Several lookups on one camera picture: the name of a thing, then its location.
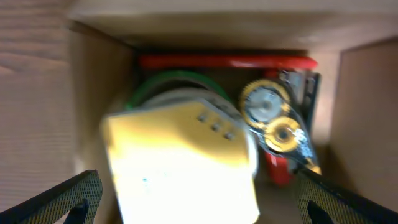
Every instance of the gear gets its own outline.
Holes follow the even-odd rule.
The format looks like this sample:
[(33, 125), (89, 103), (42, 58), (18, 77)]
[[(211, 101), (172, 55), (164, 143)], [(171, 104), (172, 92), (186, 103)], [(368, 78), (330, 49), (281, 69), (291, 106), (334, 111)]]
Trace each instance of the gear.
[(276, 152), (289, 152), (299, 146), (295, 133), (300, 128), (297, 121), (282, 116), (269, 123), (264, 140), (267, 146)]
[(248, 84), (240, 97), (242, 116), (253, 128), (265, 130), (267, 123), (290, 110), (290, 96), (285, 87), (271, 80)]

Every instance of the cardboard box wall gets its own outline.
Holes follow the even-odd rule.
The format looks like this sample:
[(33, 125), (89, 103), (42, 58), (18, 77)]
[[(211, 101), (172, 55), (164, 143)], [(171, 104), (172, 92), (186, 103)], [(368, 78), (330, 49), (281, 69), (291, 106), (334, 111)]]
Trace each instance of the cardboard box wall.
[[(132, 91), (132, 45), (308, 50), (320, 63), (318, 71), (323, 75), (313, 140), (324, 146), (330, 135), (340, 50), (396, 33), (394, 2), (357, 3), (78, 1), (69, 13), (78, 137), (76, 173), (99, 171), (104, 192), (96, 223), (114, 223), (119, 218), (100, 121), (104, 114), (121, 108)], [(260, 221), (300, 220), (287, 189), (267, 190), (258, 192), (268, 203), (267, 209), (261, 210)]]

